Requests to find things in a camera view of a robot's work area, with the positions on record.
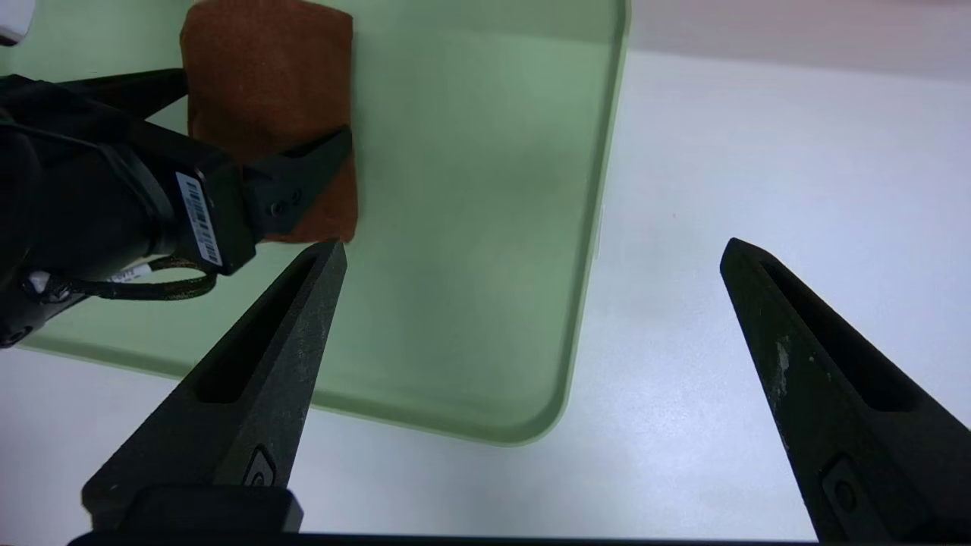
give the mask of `brown towel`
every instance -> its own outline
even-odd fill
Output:
[[[205,0],[182,32],[189,135],[241,163],[351,123],[352,18],[302,0]],[[276,240],[350,241],[353,157],[293,232]]]

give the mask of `white table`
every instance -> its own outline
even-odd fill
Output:
[[[312,412],[290,482],[304,530],[812,539],[721,283],[732,236],[776,254],[971,423],[971,65],[933,45],[956,40],[968,10],[861,0],[844,20],[829,0],[735,0],[733,17],[712,5],[635,4],[558,426],[504,449]],[[894,22],[907,10],[922,23]],[[790,32],[753,31],[766,24]],[[688,27],[704,37],[695,56],[680,54]],[[843,56],[834,40],[868,48]],[[881,53],[901,40],[933,62]],[[768,62],[697,56],[761,51]],[[81,484],[174,384],[0,359],[0,542],[64,542],[84,531]]]

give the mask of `green tray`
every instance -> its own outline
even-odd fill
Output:
[[[314,404],[535,439],[568,392],[627,4],[327,3],[354,15],[361,219]],[[8,68],[65,81],[179,66],[189,5],[39,0]],[[154,120],[184,131],[184,103]],[[23,345],[182,377],[302,248],[260,245],[197,300],[87,301]]]

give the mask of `barcode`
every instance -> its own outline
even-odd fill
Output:
[[[185,210],[188,212],[188,219],[192,224],[192,234],[195,235],[199,255],[210,263],[222,266],[222,256],[219,255],[216,234],[213,232],[213,224],[209,220],[209,208],[206,206],[206,199],[203,196],[199,181],[182,173],[176,173],[176,178],[179,180],[179,188],[182,190]]]

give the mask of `white sticker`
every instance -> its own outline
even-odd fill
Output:
[[[209,207],[206,206],[202,186],[199,181],[182,173],[176,173],[176,178],[179,179],[179,188],[183,193],[188,219],[192,222],[192,233],[199,246],[199,254],[206,261],[222,267],[222,256],[219,255],[213,224],[209,221]]]
[[[135,279],[141,279],[151,274],[151,266],[147,263],[140,263],[134,267],[129,267],[124,271],[108,278],[110,283],[130,283]]]

